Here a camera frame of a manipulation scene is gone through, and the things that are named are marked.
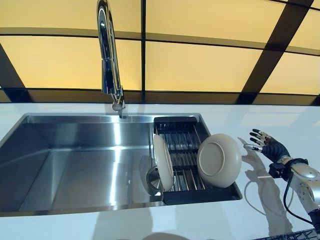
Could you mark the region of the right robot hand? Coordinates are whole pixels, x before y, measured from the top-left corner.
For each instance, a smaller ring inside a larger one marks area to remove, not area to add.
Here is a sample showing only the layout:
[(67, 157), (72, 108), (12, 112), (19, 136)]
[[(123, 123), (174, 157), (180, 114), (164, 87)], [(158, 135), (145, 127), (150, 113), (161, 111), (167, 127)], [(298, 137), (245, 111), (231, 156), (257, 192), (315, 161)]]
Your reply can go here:
[(277, 163), (283, 158), (291, 157), (287, 148), (269, 134), (254, 128), (249, 135), (254, 144), (244, 144), (243, 147), (246, 150), (262, 153), (273, 163)]

